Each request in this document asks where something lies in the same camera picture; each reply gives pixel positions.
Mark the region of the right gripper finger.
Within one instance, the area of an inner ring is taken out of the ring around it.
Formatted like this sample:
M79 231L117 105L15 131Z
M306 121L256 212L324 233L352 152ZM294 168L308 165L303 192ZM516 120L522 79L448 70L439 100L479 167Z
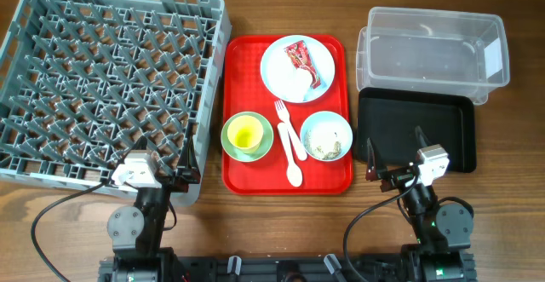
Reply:
M379 181L385 177L387 166L382 161L382 156L376 148L375 143L368 138L367 146L367 170L365 179L367 181Z
M416 135L416 142L418 144L419 149L431 146L431 141L424 134L420 126L415 127L415 135Z

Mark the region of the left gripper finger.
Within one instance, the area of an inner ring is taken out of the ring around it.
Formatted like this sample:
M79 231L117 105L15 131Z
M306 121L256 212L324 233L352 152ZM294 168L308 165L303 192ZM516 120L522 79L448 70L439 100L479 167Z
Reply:
M148 148L147 138L143 135L135 142L131 147L127 155L125 156L126 163L147 163L148 162Z
M182 148L177 164L176 174L178 176L199 176L200 170L196 158L193 139L189 139Z

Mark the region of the light blue bowl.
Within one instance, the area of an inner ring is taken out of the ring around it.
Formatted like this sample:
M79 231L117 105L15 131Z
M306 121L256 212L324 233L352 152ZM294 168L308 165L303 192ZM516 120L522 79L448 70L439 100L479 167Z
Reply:
M345 157L352 148L353 131L340 114L320 111L310 115L300 130L301 143L314 159L333 162Z

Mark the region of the rice and food scraps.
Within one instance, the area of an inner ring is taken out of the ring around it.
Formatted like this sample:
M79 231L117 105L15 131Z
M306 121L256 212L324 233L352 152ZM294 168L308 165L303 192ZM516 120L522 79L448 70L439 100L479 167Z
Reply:
M341 154L341 141L336 131L327 124L317 124L306 133L305 146L316 159L327 161Z

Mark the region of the yellow cup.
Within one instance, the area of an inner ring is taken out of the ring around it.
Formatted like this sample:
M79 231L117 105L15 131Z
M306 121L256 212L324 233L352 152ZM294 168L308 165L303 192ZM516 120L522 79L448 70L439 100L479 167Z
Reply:
M227 126L227 139L243 153L253 153L261 144L263 125L256 116L236 116Z

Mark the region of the green saucer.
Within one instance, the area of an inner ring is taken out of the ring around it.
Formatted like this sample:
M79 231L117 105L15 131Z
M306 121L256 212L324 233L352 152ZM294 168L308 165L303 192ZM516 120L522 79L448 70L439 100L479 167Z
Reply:
M238 150L235 146L233 146L229 140L227 139L227 126L231 123L231 121L239 115L252 115L256 116L260 119L261 124L263 125L264 129L264 135L261 140L261 144L257 148L257 150L253 153L243 153L240 150ZM223 150L226 152L226 154L239 162L243 163L251 163L255 162L261 158L263 158L271 149L273 145L274 140L274 133L273 133L273 127L268 122L268 120L260 115L257 112L239 112L232 117L230 117L224 124L222 131L221 131L221 144L223 147Z

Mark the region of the white napkin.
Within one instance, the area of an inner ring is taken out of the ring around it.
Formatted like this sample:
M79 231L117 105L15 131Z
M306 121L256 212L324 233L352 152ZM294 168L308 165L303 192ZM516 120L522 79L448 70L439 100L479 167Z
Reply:
M312 74L302 68L297 68L290 79L287 97L292 101L303 101L313 82Z

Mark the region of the red snack wrapper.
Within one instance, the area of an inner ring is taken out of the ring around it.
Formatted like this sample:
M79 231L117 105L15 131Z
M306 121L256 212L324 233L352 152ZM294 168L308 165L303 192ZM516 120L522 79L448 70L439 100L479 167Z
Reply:
M295 69L308 71L312 76L311 88L316 89L321 85L321 78L313 64L311 55L303 40L292 43L284 48L284 52L290 58Z

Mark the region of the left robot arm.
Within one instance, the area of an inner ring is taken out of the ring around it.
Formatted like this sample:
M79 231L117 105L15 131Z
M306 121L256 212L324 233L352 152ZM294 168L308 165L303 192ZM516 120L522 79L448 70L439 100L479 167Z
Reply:
M158 173L158 161L141 136L118 161L112 182L137 191L131 206L115 210L107 222L114 257L102 262L99 281L189 281L190 274L170 247L161 240L168 212L174 210L172 193L186 193L192 184L201 182L201 173L193 139L182 147L177 170L171 176Z

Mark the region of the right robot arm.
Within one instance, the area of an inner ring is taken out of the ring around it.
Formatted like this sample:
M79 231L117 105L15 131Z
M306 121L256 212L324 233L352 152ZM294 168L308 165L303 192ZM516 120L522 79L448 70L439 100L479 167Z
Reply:
M476 279L473 258L465 253L471 246L473 207L463 199L439 199L433 182L445 175L449 154L433 145L416 127L420 149L416 162L390 170L375 143L366 141L366 179L379 181L385 193L399 193L396 203L411 225L417 242L403 245L392 275L398 281L471 281Z

